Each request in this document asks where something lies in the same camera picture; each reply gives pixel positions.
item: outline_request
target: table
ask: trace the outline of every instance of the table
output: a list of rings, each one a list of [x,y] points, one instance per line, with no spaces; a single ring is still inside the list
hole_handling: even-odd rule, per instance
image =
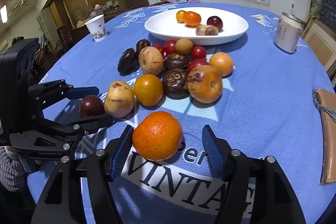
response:
[[[169,4],[128,11],[106,24],[106,31],[110,32],[106,39],[94,42],[90,35],[86,36],[42,81],[65,79],[75,87],[97,86],[101,98],[115,80],[132,86],[142,72],[120,76],[117,63],[121,53],[129,47],[135,48],[136,42],[143,38],[152,44],[163,44],[148,34],[145,21],[168,9],[196,6],[228,10],[245,18],[250,25],[238,40],[207,47],[208,57],[223,51],[235,62],[233,74],[223,79],[220,101],[205,108],[189,98],[179,101],[164,98],[154,109],[137,105],[126,119],[84,137],[76,157],[104,148],[110,139],[121,135],[125,126],[136,127],[152,111],[168,111],[179,119],[184,131],[177,154],[155,163],[145,161],[132,149],[122,175],[110,186],[124,223],[211,223],[215,219],[223,182],[212,174],[203,150],[201,132],[206,124],[232,148],[249,157],[276,157],[299,199],[307,224],[315,223],[336,193],[336,184],[320,185],[323,135],[312,90],[334,91],[323,66],[302,39],[293,55],[274,45],[278,22],[275,14],[210,3]],[[78,107],[78,100],[63,100],[44,114],[48,119],[69,122],[78,117]],[[54,167],[53,162],[44,163],[39,172],[29,175],[28,185],[36,201]],[[248,202],[253,201],[252,181],[250,187]],[[87,221],[94,223],[86,179],[82,179],[82,192]],[[244,213],[243,223],[249,222],[251,206]]]

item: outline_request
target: light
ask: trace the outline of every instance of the light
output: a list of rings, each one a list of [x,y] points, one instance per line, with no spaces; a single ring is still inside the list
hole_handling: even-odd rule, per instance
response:
[[[7,22],[7,8],[6,8],[6,5],[4,5],[0,9],[0,14],[1,14],[2,23],[6,23]]]

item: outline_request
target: white paper cup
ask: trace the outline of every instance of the white paper cup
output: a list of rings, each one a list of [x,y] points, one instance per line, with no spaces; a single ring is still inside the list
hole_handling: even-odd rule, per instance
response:
[[[104,15],[96,16],[85,23],[90,33],[93,35],[93,39],[98,42],[107,37],[105,31]]]

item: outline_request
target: oval plate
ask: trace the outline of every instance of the oval plate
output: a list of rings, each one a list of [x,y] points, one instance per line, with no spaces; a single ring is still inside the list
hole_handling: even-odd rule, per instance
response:
[[[206,25],[211,16],[218,16],[223,21],[223,30],[219,35],[196,35],[195,27],[186,27],[178,23],[176,13],[180,10],[192,11],[201,15],[201,24]],[[188,38],[195,45],[217,45],[228,43],[241,37],[248,29],[247,21],[228,11],[207,7],[186,7],[173,9],[152,16],[145,23],[145,28],[155,37],[164,41]]]

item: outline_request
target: knitted sleeve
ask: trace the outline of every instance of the knitted sleeve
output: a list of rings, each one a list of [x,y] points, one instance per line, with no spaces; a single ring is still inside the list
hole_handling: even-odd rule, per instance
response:
[[[26,188],[26,172],[16,152],[0,146],[0,182],[11,192],[21,192]]]

